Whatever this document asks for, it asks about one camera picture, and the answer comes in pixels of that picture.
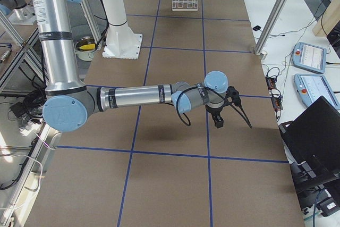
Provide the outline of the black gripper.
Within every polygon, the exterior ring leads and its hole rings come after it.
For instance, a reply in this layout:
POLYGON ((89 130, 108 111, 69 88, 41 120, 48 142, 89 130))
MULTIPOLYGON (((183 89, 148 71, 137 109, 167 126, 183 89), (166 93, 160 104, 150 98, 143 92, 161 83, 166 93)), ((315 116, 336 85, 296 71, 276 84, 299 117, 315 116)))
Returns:
POLYGON ((224 126, 224 120, 221 117, 221 112, 224 108, 224 103, 208 103, 205 105, 205 108, 208 113, 210 113, 214 126, 216 128, 222 128, 224 126))

